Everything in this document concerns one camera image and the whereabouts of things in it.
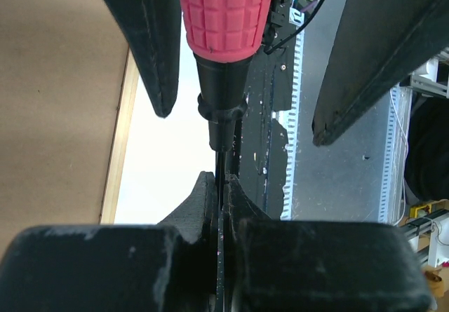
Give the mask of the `wooden picture frame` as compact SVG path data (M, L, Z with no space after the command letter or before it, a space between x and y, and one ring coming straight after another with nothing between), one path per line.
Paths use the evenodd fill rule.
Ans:
M100 220L128 44L103 0L1 0L1 247Z

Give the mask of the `red handled screwdriver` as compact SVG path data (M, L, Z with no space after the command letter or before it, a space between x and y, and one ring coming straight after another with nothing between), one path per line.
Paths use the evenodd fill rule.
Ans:
M248 104L244 88L250 62L262 42L271 0L180 0L187 43L194 53L201 94L199 113L208 121L216 153L217 277L215 311L226 311L226 154Z

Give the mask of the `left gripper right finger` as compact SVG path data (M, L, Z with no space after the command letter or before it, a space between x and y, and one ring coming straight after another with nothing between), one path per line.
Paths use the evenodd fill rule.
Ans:
M281 221L224 188L226 311L426 311L431 293L402 230Z

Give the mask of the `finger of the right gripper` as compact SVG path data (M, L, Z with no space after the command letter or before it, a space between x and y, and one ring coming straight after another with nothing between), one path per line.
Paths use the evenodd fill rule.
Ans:
M154 112L167 117L177 99L180 0L104 0L125 36Z
M448 47L448 0L346 0L312 121L328 146Z

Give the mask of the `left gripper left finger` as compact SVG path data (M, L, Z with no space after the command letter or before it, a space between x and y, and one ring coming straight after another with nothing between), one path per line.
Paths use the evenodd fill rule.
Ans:
M201 172L155 225L47 225L1 260L2 311L212 311L217 192Z

